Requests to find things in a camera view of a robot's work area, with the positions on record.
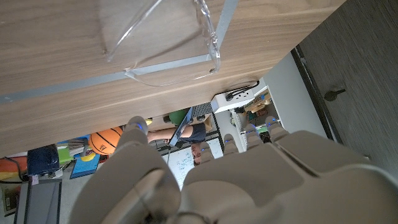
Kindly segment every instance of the wooden table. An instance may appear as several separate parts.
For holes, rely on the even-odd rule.
[[[0,105],[0,157],[209,102],[265,75],[345,0],[240,1],[221,46],[221,70],[180,85],[131,79]],[[217,24],[223,0],[209,0]],[[95,0],[0,2],[0,94],[120,72],[105,62]],[[178,68],[174,76],[202,64]]]

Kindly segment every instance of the basketball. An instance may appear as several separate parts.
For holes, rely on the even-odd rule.
[[[97,154],[109,155],[114,153],[123,131],[120,127],[111,128],[90,135],[88,144]]]

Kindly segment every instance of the transparent plastic bin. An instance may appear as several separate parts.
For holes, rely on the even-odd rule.
[[[171,85],[220,69],[204,0],[100,0],[99,18],[108,61],[127,61],[126,75],[139,82]],[[151,65],[158,70],[140,69]]]

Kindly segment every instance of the black shirt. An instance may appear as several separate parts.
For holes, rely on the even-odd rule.
[[[204,123],[192,125],[193,131],[189,138],[180,138],[181,141],[189,143],[198,143],[205,141],[206,138],[206,127]]]

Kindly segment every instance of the power outlet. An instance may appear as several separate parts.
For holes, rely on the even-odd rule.
[[[243,93],[234,96],[232,100],[226,101],[226,96],[231,92],[232,91],[220,93],[214,96],[211,101],[211,108],[213,109],[214,113],[244,106],[254,99],[252,90],[246,90]]]

